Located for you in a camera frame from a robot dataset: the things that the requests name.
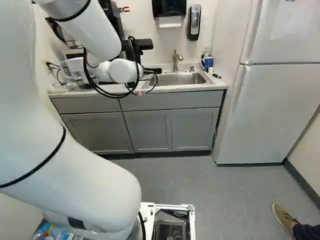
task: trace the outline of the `jeans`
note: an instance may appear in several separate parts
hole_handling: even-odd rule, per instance
[[[297,223],[293,227],[296,240],[320,240],[320,225],[311,226]]]

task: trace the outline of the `kitchen sink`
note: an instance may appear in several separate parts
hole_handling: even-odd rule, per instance
[[[150,82],[150,86],[155,86],[156,77],[154,76]],[[176,85],[195,85],[205,84],[208,81],[199,72],[171,72],[158,75],[157,87],[176,86]]]

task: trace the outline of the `paper towel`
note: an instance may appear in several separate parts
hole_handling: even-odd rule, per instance
[[[181,26],[181,16],[163,16],[159,17],[159,27],[178,28]]]

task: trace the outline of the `gray floor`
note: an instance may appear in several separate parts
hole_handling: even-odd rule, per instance
[[[283,166],[217,167],[208,156],[113,162],[138,178],[143,201],[194,204],[197,240],[288,240],[272,203],[320,224],[318,209]]]

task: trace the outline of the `refrigerator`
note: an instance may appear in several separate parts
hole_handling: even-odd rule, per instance
[[[320,104],[320,0],[221,0],[217,164],[282,162]]]

